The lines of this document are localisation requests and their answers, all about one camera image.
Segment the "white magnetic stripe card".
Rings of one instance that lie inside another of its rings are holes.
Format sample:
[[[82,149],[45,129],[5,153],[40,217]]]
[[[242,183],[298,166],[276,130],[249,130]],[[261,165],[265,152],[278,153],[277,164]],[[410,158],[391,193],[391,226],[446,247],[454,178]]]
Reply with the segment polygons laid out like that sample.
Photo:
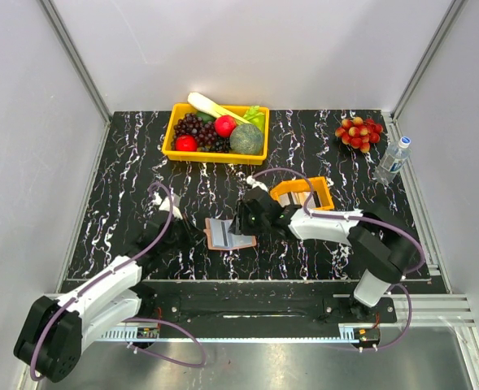
[[[231,245],[229,224],[227,221],[215,220],[211,223],[212,244],[215,247],[229,248]]]

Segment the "orange card box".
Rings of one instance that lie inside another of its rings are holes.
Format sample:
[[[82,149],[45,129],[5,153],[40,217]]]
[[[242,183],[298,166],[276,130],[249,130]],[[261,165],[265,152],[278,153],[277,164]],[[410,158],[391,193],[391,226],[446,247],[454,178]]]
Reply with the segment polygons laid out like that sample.
[[[311,186],[304,180],[286,180],[270,190],[270,196],[281,206],[303,206],[308,196],[309,209],[333,210],[333,199],[323,176],[309,178]]]

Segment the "yellow fruit tray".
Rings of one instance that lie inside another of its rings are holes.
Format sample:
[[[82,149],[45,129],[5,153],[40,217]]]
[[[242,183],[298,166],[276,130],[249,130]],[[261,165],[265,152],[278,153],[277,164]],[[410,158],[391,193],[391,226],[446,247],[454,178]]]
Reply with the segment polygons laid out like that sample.
[[[185,114],[196,112],[196,109],[192,107],[189,103],[177,103],[172,107],[172,113],[168,121],[168,126],[163,139],[161,151],[172,161],[261,165],[268,156],[270,110],[265,106],[261,106],[259,108],[259,111],[265,115],[265,118],[263,127],[263,148],[258,154],[223,154],[174,150],[172,148],[172,141],[175,134],[174,125],[177,124],[177,121],[179,119],[182,119]]]

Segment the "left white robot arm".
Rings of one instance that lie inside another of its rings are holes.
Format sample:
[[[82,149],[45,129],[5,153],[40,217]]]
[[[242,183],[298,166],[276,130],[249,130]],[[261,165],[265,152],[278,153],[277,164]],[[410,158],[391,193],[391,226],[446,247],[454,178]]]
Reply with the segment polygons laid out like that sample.
[[[65,379],[82,353],[119,323],[137,323],[137,334],[125,339],[135,353],[152,340],[153,324],[195,338],[164,318],[155,306],[155,290],[144,283],[161,257],[192,244],[199,235],[179,211],[174,195],[166,192],[157,200],[159,211],[126,253],[71,292],[42,296],[32,304],[14,347],[31,380]]]

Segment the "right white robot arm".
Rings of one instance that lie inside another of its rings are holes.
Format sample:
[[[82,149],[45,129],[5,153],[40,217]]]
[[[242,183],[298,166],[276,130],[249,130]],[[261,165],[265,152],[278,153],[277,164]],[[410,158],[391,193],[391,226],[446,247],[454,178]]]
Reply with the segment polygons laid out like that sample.
[[[366,210],[323,211],[286,206],[261,188],[253,188],[237,202],[229,231],[234,235],[276,234],[286,240],[331,241],[348,245],[365,266],[350,299],[349,312],[360,322],[378,311],[378,302],[402,278],[420,269],[425,252],[414,233],[384,206]]]

